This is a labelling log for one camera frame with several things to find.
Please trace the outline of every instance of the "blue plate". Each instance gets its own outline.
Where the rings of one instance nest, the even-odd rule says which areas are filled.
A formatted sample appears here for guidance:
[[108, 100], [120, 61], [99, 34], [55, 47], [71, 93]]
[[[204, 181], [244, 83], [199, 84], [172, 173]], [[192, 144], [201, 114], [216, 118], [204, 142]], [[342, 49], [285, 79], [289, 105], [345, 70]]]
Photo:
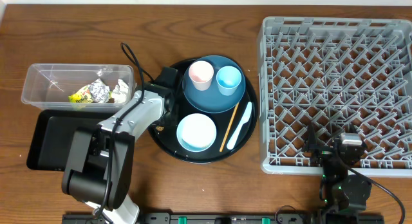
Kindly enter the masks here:
[[[206, 113], [221, 113], [232, 109], [243, 97], [245, 93], [245, 76], [241, 68], [232, 60], [227, 57], [212, 55], [201, 57], [196, 61], [207, 61], [212, 64], [214, 69], [214, 75], [211, 86], [205, 91], [197, 90], [189, 78], [189, 70], [186, 70], [185, 79], [185, 96], [189, 103], [196, 109]], [[237, 68], [242, 76], [240, 85], [237, 90], [231, 96], [222, 95], [218, 89], [218, 82], [216, 81], [216, 75], [220, 68], [224, 66], [233, 66]]]

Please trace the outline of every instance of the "crumpled paper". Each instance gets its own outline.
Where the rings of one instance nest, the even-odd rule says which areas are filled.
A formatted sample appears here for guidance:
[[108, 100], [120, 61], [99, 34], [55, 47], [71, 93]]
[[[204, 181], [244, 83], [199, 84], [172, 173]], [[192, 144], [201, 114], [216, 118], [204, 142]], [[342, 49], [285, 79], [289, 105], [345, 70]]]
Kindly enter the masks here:
[[94, 102], [105, 103], [109, 101], [110, 88], [101, 79], [97, 79], [90, 84], [89, 90]]
[[115, 99], [115, 103], [123, 103], [127, 100], [127, 92], [129, 91], [129, 86], [122, 80], [118, 79], [118, 85], [111, 92], [110, 97]]

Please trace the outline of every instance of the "chopstick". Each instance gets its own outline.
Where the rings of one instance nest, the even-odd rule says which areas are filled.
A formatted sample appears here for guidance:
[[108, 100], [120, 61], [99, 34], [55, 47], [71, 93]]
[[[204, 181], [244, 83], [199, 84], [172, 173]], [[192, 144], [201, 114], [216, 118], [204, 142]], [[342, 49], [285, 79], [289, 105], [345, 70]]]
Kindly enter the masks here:
[[238, 110], [239, 103], [236, 104], [233, 110], [232, 118], [230, 118], [229, 126], [227, 126], [225, 137], [223, 138], [223, 142], [221, 143], [219, 152], [223, 151], [223, 147], [225, 146], [227, 136], [229, 135], [230, 127], [232, 127], [233, 119], [236, 115], [236, 111]]

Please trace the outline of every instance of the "tray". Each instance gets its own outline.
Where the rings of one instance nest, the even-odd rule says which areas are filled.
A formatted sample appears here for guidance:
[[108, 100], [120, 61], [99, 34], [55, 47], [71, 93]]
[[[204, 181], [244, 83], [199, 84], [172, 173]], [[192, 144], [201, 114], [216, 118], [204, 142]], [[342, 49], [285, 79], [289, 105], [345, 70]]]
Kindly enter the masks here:
[[33, 170], [64, 171], [78, 127], [94, 128], [112, 113], [44, 110], [40, 113], [27, 157]]
[[367, 176], [412, 177], [412, 23], [267, 17], [257, 40], [261, 168], [320, 175], [301, 147], [314, 123], [324, 143], [353, 124]]
[[[182, 75], [185, 73], [186, 69], [198, 58], [194, 59], [187, 59], [176, 64], [173, 64], [171, 67], [177, 69]], [[201, 113], [210, 117], [214, 123], [216, 124], [216, 128], [218, 130], [218, 134], [216, 136], [215, 142], [210, 146], [208, 149], [199, 152], [193, 153], [190, 151], [185, 150], [180, 144], [178, 143], [176, 137], [176, 127], [164, 127], [162, 131], [156, 130], [155, 127], [149, 127], [149, 133], [152, 136], [153, 140], [159, 145], [161, 149], [163, 149], [167, 154], [186, 162], [191, 163], [211, 163], [216, 162], [218, 160], [225, 159], [231, 155], [233, 155], [236, 151], [238, 151], [241, 147], [245, 145], [247, 140], [253, 133], [254, 127], [256, 125], [258, 119], [258, 110], [256, 109], [256, 104], [258, 103], [256, 94], [253, 90], [253, 87], [249, 80], [245, 77], [246, 81], [246, 91], [245, 95], [242, 97], [241, 101], [239, 102], [238, 111], [236, 116], [233, 120], [233, 125], [230, 129], [230, 133], [228, 135], [227, 141], [229, 141], [230, 136], [234, 132], [237, 124], [239, 123], [241, 116], [246, 108], [248, 102], [252, 102], [252, 114], [249, 121], [243, 125], [241, 132], [239, 134], [238, 141], [235, 147], [232, 150], [228, 150], [226, 147], [223, 148], [222, 152], [219, 152], [221, 142], [223, 141], [223, 137], [226, 132], [226, 128], [229, 124], [229, 120], [232, 116], [234, 108], [216, 114], [204, 113], [203, 111], [197, 110], [193, 107], [189, 101], [183, 96], [176, 100], [176, 103], [179, 105], [179, 112], [178, 112], [178, 120], [180, 121], [182, 118], [186, 117], [187, 115], [193, 113]]]

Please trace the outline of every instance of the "wooden table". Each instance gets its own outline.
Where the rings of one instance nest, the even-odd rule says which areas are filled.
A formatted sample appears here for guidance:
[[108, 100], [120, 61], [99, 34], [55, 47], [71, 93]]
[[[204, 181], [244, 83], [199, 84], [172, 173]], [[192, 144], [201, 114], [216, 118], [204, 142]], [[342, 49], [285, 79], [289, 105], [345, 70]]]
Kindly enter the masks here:
[[[131, 64], [120, 49], [124, 41], [154, 76], [162, 66], [182, 59], [228, 55], [241, 64], [256, 89], [256, 37], [262, 20], [270, 15], [412, 20], [412, 8], [8, 5], [0, 31], [0, 223], [60, 223], [65, 212], [91, 211], [62, 193], [62, 173], [26, 167], [41, 112], [20, 101], [29, 65]], [[322, 205], [319, 177], [262, 172], [258, 132], [257, 127], [235, 155], [210, 164], [176, 160], [145, 132], [136, 143], [132, 200], [146, 212], [273, 213], [282, 205], [299, 210]], [[412, 180], [377, 181], [399, 196], [412, 223]], [[367, 211], [383, 214], [387, 223], [397, 223], [400, 217], [397, 203], [376, 187]]]

